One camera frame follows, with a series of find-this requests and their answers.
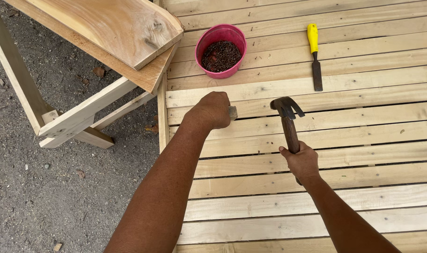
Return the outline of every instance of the chisel blade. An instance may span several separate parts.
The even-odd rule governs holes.
[[[315,86],[315,91],[323,91],[323,80],[321,79],[321,65],[319,64],[318,60],[313,61],[312,69],[313,85]]]

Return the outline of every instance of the chisel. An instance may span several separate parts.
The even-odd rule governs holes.
[[[310,43],[310,53],[313,55],[313,85],[315,91],[323,91],[323,80],[321,79],[321,66],[318,61],[318,28],[316,24],[307,26],[307,37]]]

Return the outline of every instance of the hammer head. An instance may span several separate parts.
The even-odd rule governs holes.
[[[295,114],[293,113],[293,109],[295,109],[299,117],[305,116],[301,108],[290,97],[282,97],[282,98],[275,99],[271,101],[270,107],[273,110],[277,110],[279,112],[279,116],[289,117],[291,120],[296,118]]]

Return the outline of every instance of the yellow chisel handle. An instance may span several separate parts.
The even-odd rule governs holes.
[[[309,24],[307,26],[307,37],[310,42],[310,53],[318,52],[318,28],[316,24]]]

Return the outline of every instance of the hammer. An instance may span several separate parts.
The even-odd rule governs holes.
[[[297,139],[295,123],[293,122],[293,120],[296,119],[296,116],[293,113],[293,109],[295,109],[299,117],[304,117],[304,112],[290,97],[275,99],[271,101],[270,107],[271,109],[279,112],[279,116],[282,120],[282,128],[284,129],[285,140],[287,141],[290,153],[299,152],[299,141]],[[300,186],[302,185],[297,178],[296,182]]]

